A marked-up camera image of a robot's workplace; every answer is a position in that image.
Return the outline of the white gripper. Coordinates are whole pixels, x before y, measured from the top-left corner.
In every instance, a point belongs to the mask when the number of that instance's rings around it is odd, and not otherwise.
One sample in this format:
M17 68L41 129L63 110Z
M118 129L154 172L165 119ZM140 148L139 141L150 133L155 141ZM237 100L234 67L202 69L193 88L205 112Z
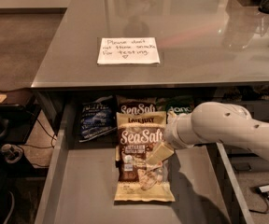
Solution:
M183 143L177 134L177 114L174 111L167 112L167 124L164 130L166 142L155 146L146 157L147 165L157 165L167 160L174 154L174 149L183 149Z

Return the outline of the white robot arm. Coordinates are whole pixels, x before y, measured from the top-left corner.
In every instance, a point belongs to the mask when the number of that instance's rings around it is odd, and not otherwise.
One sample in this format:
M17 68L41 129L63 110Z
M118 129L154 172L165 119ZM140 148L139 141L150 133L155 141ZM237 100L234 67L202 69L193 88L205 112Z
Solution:
M168 159L176 149L210 143L240 147L269 161L269 123L254 119L241 105L205 102L190 114L172 114L163 137L148 164Z

